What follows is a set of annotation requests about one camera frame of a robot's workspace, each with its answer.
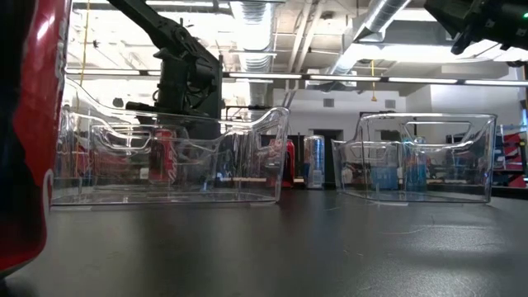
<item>clear plastic bin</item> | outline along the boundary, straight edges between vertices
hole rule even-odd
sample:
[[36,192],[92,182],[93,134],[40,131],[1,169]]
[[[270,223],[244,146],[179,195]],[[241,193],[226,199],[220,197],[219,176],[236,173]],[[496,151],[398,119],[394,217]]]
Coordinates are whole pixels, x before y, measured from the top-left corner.
[[[288,115],[253,122],[118,110],[75,82],[66,98],[53,205],[276,201]],[[263,145],[262,135],[274,135]]]
[[495,115],[365,116],[356,139],[332,142],[337,188],[371,200],[489,202],[495,122]]

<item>silver can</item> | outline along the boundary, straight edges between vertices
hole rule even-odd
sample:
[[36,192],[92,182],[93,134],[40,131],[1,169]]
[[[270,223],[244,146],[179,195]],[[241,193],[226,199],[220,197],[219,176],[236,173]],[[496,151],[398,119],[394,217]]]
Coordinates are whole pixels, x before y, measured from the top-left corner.
[[324,137],[304,138],[304,185],[308,189],[323,189]]

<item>red soda can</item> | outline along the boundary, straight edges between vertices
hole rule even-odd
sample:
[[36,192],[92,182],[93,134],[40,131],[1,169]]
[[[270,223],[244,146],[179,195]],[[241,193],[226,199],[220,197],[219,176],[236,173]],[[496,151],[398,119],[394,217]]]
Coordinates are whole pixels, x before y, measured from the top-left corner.
[[152,183],[173,184],[177,174],[177,154],[172,145],[176,132],[156,129],[150,151],[148,179]]
[[69,13],[68,0],[0,1],[0,279],[46,242]]
[[282,186],[293,187],[295,178],[295,146],[291,139],[286,143],[286,156],[284,159],[284,171],[282,173]]

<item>white wall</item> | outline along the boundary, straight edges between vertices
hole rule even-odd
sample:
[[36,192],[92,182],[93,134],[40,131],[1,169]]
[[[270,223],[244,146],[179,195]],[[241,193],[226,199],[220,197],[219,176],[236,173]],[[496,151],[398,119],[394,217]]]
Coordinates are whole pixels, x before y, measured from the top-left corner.
[[431,86],[425,86],[407,96],[405,99],[407,112],[432,112]]
[[[352,139],[356,132],[361,111],[398,111],[405,112],[405,97],[398,92],[376,92],[377,101],[372,101],[372,91],[329,92],[316,90],[298,90],[290,106],[291,134],[309,135],[310,130],[343,130],[344,140]],[[284,90],[273,90],[276,106],[284,99]],[[323,107],[324,98],[333,98],[334,107]],[[385,108],[385,100],[396,100],[396,109]]]
[[[517,80],[516,70],[501,79]],[[520,100],[517,87],[431,86],[433,112],[495,114],[499,125],[521,123]]]
[[[510,68],[503,80],[517,80],[516,69]],[[517,87],[460,87],[431,85],[422,87],[406,98],[407,112],[484,113],[497,115],[499,125],[519,125],[524,90]],[[418,126],[418,135],[431,142],[442,143],[448,134],[463,130],[460,126]]]

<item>dark countertop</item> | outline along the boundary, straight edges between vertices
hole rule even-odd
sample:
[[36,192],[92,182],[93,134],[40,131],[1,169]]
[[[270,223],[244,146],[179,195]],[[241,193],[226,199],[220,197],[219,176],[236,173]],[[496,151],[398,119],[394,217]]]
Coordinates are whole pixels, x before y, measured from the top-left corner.
[[7,287],[54,297],[528,294],[528,201],[283,196],[281,205],[55,208],[45,250]]

